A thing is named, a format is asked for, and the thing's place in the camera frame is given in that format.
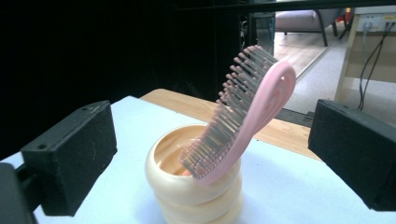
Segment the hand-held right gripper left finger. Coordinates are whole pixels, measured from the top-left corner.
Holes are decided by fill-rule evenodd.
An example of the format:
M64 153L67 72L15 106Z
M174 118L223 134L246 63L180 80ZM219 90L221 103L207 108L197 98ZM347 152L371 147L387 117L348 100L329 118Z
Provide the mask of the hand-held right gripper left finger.
M85 105L21 149L39 177L47 216L74 216L117 153L110 102Z

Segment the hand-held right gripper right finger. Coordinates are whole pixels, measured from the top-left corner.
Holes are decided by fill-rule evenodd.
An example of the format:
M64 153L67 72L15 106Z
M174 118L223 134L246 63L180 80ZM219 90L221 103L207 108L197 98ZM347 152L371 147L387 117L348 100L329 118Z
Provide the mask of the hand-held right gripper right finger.
M396 212L396 128L320 99L308 148L371 209Z

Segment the pink hairbrush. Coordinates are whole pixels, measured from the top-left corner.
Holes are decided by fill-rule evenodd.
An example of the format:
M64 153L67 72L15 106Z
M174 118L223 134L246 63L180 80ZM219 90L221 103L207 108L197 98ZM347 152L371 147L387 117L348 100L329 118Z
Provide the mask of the pink hairbrush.
M220 180L291 97L296 74L288 62L262 47L243 49L233 59L215 114L202 135L180 153L180 163L202 185Z

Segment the cream ribbed cup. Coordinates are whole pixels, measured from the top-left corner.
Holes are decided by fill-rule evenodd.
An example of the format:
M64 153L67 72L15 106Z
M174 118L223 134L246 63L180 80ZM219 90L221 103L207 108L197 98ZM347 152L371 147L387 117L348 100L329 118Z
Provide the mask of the cream ribbed cup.
M236 224L241 214L240 162L209 186L198 184L179 162L181 149L204 130L204 124L177 127L161 136L146 157L146 178L167 224Z

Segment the white table mat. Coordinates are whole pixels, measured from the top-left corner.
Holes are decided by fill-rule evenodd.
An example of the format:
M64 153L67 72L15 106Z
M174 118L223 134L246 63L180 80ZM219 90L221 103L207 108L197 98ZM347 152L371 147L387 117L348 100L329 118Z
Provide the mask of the white table mat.
M111 106L118 152L73 217L39 224L164 224L145 177L151 146L195 120L134 97ZM396 212L369 209L325 163L252 140L242 158L238 224L396 224Z

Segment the light wooden cabinet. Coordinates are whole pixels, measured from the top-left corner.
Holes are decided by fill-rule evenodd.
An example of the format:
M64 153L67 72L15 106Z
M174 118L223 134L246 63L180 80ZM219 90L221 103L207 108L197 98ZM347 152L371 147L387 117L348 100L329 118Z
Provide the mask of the light wooden cabinet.
M396 32L357 31L360 15L388 13L396 5L354 10L335 100L396 126Z

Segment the metal floor track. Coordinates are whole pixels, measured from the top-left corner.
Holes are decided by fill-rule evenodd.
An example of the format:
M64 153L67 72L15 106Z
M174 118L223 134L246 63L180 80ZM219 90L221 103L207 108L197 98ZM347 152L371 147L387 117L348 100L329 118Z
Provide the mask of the metal floor track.
M301 79L324 55L327 48L312 49L307 52L304 62L300 62L303 65L296 69L297 79Z

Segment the dark curtain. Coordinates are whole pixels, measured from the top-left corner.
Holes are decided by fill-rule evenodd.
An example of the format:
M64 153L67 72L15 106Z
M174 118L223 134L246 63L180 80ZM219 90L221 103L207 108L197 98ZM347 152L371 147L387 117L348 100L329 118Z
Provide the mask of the dark curtain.
M215 99L243 0L0 0L0 160L75 109L164 88Z

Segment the wooden table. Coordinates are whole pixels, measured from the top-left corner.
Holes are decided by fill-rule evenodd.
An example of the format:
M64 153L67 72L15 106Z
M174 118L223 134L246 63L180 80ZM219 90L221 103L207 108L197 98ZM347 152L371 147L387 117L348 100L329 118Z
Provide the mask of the wooden table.
M142 100L176 111L200 121L210 121L216 104L182 93L157 89L141 97ZM308 149L308 127L280 119L272 119L254 137L263 142L319 161L319 157Z

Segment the grey chair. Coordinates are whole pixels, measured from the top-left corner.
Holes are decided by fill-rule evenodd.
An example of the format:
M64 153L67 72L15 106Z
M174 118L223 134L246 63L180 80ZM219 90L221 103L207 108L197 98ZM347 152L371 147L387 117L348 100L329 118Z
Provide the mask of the grey chair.
M345 17L346 10L344 8L280 11L276 13L275 31L284 35L288 33L321 34L323 44L327 47L328 40L325 29L331 26L333 35L338 36L336 20Z

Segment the white wall socket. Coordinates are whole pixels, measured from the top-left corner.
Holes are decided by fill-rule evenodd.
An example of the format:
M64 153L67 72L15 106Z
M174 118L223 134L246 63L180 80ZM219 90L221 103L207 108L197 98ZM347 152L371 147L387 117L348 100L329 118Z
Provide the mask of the white wall socket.
M396 32L396 14L363 14L359 16L358 32Z

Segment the black metal frame bar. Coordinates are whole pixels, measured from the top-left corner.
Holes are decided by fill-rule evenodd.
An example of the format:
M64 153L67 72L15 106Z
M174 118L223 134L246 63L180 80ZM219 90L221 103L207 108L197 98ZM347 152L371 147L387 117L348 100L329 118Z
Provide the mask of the black metal frame bar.
M342 7L382 7L396 5L396 0L289 0L242 5L220 5L213 7L175 7L179 12L242 13L272 12L300 9L328 9Z

